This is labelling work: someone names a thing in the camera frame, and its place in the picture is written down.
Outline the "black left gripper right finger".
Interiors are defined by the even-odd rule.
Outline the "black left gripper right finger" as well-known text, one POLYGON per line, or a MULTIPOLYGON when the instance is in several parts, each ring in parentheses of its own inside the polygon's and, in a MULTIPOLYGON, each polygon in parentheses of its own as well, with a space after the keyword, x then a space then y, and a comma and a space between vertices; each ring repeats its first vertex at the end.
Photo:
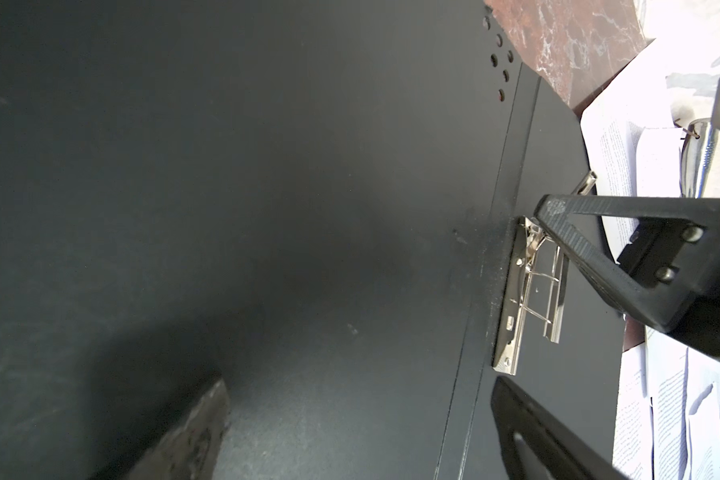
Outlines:
POLYGON ((625 477, 509 377, 496 379, 491 410, 509 478, 625 477))

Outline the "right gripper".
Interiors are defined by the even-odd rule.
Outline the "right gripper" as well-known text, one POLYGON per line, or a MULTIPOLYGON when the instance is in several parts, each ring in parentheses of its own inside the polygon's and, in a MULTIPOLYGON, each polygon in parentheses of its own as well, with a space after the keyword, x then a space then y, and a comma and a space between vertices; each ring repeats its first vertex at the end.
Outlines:
POLYGON ((534 215, 607 303, 720 362, 720 198, 548 194, 534 215), (611 259, 576 216, 638 226, 611 259))

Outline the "black file folder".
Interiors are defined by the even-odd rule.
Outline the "black file folder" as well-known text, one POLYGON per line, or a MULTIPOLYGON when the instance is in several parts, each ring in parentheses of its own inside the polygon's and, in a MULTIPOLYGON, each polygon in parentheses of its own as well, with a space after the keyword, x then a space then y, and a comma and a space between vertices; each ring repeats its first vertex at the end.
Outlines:
POLYGON ((0 1, 0 479, 219 376, 218 479, 502 479, 510 226, 587 170, 480 1, 0 1))

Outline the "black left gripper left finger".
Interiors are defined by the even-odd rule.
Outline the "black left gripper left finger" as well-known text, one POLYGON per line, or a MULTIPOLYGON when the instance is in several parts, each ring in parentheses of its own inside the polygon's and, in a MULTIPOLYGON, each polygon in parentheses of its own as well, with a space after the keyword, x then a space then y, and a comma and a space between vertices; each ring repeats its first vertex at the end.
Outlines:
POLYGON ((213 378, 144 446, 100 470, 95 479, 211 479, 226 434, 230 398, 213 378))

